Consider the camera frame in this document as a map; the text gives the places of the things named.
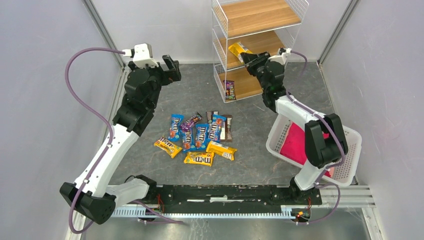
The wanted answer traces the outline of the yellow candy bag top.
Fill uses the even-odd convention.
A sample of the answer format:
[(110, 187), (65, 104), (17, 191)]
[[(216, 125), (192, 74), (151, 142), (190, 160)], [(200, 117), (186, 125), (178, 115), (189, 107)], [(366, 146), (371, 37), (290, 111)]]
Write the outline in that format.
[(241, 56), (241, 53), (253, 54), (247, 47), (245, 47), (241, 42), (235, 42), (228, 47), (228, 50), (237, 57), (240, 63), (244, 63), (244, 60)]

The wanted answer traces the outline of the yellow candy bag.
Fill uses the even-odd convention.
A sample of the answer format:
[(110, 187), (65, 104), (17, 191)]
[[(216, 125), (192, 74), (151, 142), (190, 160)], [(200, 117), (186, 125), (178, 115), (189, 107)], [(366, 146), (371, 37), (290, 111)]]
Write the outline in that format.
[(214, 153), (209, 152), (188, 152), (185, 159), (183, 160), (184, 164), (192, 165), (202, 165), (211, 167), (213, 164)]
[(165, 137), (160, 137), (155, 143), (154, 146), (164, 150), (172, 159), (176, 157), (178, 153), (182, 151), (182, 148)]
[(214, 153), (231, 161), (235, 160), (236, 151), (236, 148), (225, 146), (215, 141), (210, 141), (206, 147), (206, 152)]
[(253, 54), (247, 47), (245, 47), (241, 42), (235, 42), (228, 47), (228, 50), (237, 57), (240, 63), (244, 63), (244, 60), (241, 56), (241, 53)]

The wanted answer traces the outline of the blue candy bag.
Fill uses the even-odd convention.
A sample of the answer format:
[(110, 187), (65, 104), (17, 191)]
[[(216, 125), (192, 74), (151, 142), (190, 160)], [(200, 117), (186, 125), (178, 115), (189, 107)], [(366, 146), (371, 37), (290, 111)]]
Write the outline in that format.
[(182, 139), (182, 151), (184, 153), (193, 151), (196, 149), (194, 134), (191, 129), (184, 131), (181, 130), (181, 139)]
[(196, 150), (203, 151), (207, 148), (208, 144), (208, 133), (209, 133), (209, 124), (200, 123), (195, 125), (196, 137), (195, 137), (195, 148)]
[(169, 136), (168, 140), (171, 142), (177, 142), (180, 140), (180, 125), (184, 120), (184, 116), (182, 114), (172, 114), (170, 118), (170, 128), (169, 128)]
[(209, 133), (207, 135), (207, 139), (209, 141), (214, 141), (217, 143), (221, 142), (221, 132), (225, 127), (227, 118), (222, 115), (213, 114), (212, 115), (212, 123), (209, 127)]

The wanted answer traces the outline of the brown candy bar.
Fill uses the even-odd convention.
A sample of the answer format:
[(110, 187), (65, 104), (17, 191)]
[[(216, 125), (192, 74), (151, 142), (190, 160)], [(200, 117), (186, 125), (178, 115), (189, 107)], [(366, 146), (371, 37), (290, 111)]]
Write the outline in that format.
[(220, 141), (221, 142), (232, 142), (233, 141), (233, 136), (232, 136), (232, 120), (233, 120), (233, 116), (229, 115), (229, 114), (224, 114), (223, 117), (226, 118), (225, 120), (225, 124), (221, 129), (221, 133), (220, 133)]
[(206, 120), (208, 124), (211, 124), (214, 119), (214, 115), (218, 115), (219, 112), (216, 110), (206, 111)]

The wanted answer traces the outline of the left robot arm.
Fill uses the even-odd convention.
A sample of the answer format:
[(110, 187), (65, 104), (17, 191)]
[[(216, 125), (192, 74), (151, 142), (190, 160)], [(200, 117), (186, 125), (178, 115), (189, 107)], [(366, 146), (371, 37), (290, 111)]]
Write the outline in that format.
[(107, 136), (86, 170), (73, 182), (65, 182), (60, 194), (76, 212), (96, 224), (105, 223), (116, 208), (151, 194), (155, 181), (137, 176), (120, 185), (109, 186), (118, 165), (131, 146), (141, 137), (154, 117), (163, 86), (181, 80), (180, 63), (163, 55), (167, 69), (160, 63), (141, 67), (130, 62), (124, 95)]

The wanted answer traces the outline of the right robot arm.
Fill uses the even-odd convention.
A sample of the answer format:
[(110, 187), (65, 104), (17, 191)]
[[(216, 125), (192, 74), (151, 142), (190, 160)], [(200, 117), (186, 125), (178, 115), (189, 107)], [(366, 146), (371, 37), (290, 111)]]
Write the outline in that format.
[(317, 187), (329, 168), (341, 165), (349, 151), (341, 118), (309, 108), (284, 87), (285, 68), (290, 54), (302, 53), (280, 48), (276, 55), (242, 52), (240, 57), (248, 73), (256, 77), (262, 88), (262, 100), (273, 112), (288, 118), (305, 134), (306, 161), (291, 183), (297, 190)]

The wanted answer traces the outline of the bottom wooden shelf board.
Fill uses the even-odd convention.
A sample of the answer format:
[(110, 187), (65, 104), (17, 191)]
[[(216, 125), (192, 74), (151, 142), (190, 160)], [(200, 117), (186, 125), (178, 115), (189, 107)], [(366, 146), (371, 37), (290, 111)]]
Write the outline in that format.
[[(214, 65), (213, 76), (224, 103), (250, 98), (263, 93), (257, 78), (251, 76), (244, 67), (225, 71), (222, 64), (216, 64)], [(227, 82), (234, 83), (233, 92), (235, 99), (226, 98), (228, 92)]]

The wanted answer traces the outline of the wooden shelf board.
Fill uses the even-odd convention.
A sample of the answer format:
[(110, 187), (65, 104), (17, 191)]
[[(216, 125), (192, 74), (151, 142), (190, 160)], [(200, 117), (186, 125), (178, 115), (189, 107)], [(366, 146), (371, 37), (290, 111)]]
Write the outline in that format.
[(213, 0), (211, 10), (227, 39), (296, 26), (302, 23), (306, 0)]
[(274, 55), (279, 48), (286, 47), (275, 31), (266, 31), (233, 39), (226, 39), (225, 37), (216, 38), (213, 42), (215, 49), (222, 65), (226, 67), (227, 70), (242, 66), (238, 58), (228, 50), (228, 47), (236, 42), (241, 42), (254, 54), (269, 52)]
[[(225, 71), (222, 64), (216, 64), (214, 65), (213, 76), (224, 103), (250, 98), (263, 93), (257, 78), (251, 76), (244, 67)], [(226, 98), (228, 92), (227, 82), (234, 83), (233, 92), (235, 99)]]

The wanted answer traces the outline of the middle wooden shelf board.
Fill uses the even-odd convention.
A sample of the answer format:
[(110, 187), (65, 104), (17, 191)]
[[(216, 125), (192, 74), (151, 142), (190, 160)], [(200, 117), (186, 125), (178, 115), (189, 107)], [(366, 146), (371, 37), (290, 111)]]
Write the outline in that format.
[(226, 67), (227, 70), (242, 66), (238, 58), (228, 50), (228, 47), (236, 42), (241, 42), (254, 54), (269, 52), (274, 55), (279, 48), (286, 47), (275, 31), (266, 31), (233, 39), (226, 39), (225, 37), (216, 38), (213, 42), (215, 49), (222, 65)]

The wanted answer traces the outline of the purple candy bag on shelf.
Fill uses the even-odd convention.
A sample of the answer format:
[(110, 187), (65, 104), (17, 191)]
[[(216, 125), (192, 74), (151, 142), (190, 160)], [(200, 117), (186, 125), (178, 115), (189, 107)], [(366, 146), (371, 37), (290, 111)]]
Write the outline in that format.
[(225, 85), (225, 99), (229, 101), (236, 100), (236, 93), (235, 93), (235, 82), (231, 80), (224, 81)]

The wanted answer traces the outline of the top wooden shelf board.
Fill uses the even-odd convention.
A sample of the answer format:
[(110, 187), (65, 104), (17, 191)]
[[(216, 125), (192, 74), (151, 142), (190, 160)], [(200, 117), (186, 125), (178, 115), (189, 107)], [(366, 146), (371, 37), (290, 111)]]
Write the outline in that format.
[(296, 26), (302, 23), (306, 0), (213, 0), (211, 10), (227, 39)]

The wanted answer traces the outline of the purple candy bag on floor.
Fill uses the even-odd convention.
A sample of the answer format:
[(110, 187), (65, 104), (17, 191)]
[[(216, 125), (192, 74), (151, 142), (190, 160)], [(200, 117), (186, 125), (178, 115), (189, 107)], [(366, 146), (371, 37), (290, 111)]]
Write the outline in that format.
[(196, 123), (198, 123), (200, 120), (202, 120), (203, 116), (196, 112), (194, 115), (192, 115), (189, 119), (187, 119), (185, 122), (181, 124), (181, 130), (183, 132), (190, 131)]

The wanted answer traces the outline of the yellow candy bag bottom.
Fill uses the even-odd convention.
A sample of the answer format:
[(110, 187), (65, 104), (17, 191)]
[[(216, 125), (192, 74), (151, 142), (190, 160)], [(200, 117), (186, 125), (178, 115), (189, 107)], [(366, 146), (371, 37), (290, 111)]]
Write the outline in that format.
[(184, 164), (192, 165), (202, 165), (211, 167), (213, 164), (214, 153), (209, 152), (188, 152), (185, 159), (183, 160)]

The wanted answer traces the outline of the pink cloth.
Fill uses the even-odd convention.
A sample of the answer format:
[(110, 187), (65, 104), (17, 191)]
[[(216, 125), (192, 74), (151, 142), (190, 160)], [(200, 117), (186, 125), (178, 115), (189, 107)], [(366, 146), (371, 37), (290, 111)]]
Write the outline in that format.
[(295, 123), (290, 125), (279, 153), (302, 166), (305, 164), (305, 132)]

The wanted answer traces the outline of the white plastic basket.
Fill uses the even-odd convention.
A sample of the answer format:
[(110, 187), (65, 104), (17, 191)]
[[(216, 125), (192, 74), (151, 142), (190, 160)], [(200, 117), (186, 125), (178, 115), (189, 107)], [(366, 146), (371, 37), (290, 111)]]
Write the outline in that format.
[[(303, 167), (302, 163), (298, 163), (291, 158), (280, 154), (280, 150), (286, 141), (291, 125), (292, 121), (290, 121), (287, 117), (278, 115), (270, 133), (268, 134), (265, 146), (273, 156), (301, 169)], [(322, 179), (340, 187), (347, 187), (353, 182), (353, 178), (356, 174), (362, 150), (362, 136), (354, 129), (345, 125), (343, 126), (343, 130), (348, 146), (348, 152), (345, 155), (345, 160), (342, 165), (334, 167), (334, 172), (331, 177), (323, 176)]]

